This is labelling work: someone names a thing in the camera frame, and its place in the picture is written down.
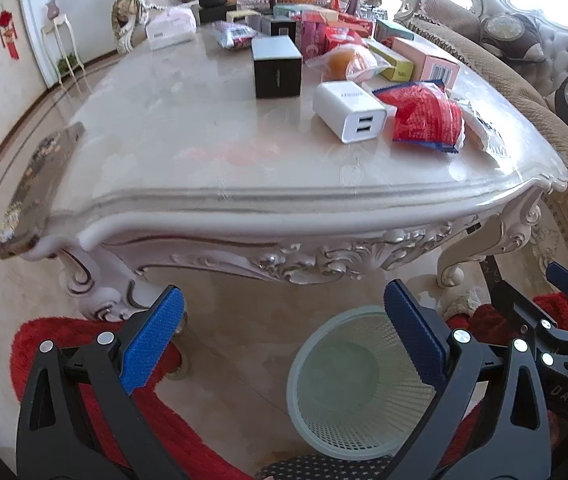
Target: green plant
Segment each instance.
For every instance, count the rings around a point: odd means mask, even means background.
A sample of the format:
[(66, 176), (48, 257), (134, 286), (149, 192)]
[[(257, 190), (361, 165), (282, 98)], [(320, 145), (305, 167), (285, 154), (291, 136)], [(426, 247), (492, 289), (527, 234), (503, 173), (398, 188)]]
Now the green plant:
[[(70, 63), (71, 67), (75, 67), (77, 65), (77, 57), (75, 54), (70, 53), (68, 54), (68, 63)], [(61, 75), (66, 75), (68, 70), (68, 65), (66, 64), (66, 60), (62, 57), (59, 61), (57, 61), (57, 69)]]

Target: bolt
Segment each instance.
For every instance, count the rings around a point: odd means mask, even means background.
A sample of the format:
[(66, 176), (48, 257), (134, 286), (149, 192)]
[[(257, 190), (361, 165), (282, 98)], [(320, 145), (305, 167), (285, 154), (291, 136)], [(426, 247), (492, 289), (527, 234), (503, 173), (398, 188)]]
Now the bolt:
[(513, 341), (513, 346), (518, 352), (525, 352), (528, 350), (528, 345), (523, 339), (515, 339), (515, 341)]
[(110, 345), (115, 340), (115, 334), (112, 332), (102, 332), (97, 336), (97, 342), (100, 345)]
[(53, 346), (53, 342), (47, 339), (46, 341), (43, 341), (41, 345), (39, 345), (39, 351), (45, 354), (46, 352), (51, 351)]
[(471, 335), (466, 330), (455, 330), (453, 337), (458, 343), (468, 343), (471, 340)]

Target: white usb charger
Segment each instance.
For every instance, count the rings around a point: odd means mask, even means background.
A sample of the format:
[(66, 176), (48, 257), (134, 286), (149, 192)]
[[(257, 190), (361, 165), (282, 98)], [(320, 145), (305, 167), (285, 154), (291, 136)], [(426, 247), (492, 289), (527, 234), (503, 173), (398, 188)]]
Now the white usb charger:
[(332, 81), (315, 89), (313, 111), (341, 142), (349, 143), (377, 137), (389, 110), (356, 83)]

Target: pink vase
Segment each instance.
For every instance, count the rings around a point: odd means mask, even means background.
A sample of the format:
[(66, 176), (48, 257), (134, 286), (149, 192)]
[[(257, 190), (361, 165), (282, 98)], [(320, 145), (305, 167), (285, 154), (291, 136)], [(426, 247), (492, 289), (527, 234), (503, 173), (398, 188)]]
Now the pink vase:
[(46, 7), (48, 7), (48, 19), (54, 20), (57, 16), (59, 16), (59, 7), (57, 7), (56, 0), (50, 0)]

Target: black box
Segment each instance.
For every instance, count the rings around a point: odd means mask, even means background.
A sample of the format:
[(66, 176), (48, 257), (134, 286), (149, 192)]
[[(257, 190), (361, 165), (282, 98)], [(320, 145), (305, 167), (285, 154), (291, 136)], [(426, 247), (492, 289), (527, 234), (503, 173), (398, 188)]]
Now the black box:
[(256, 38), (251, 49), (257, 99), (300, 94), (302, 54), (288, 36)]
[(209, 9), (199, 7), (199, 24), (225, 22), (226, 12), (229, 10), (237, 10), (237, 4), (225, 4), (219, 7), (210, 7)]
[(262, 16), (261, 31), (267, 36), (286, 36), (295, 42), (297, 23), (285, 16)]

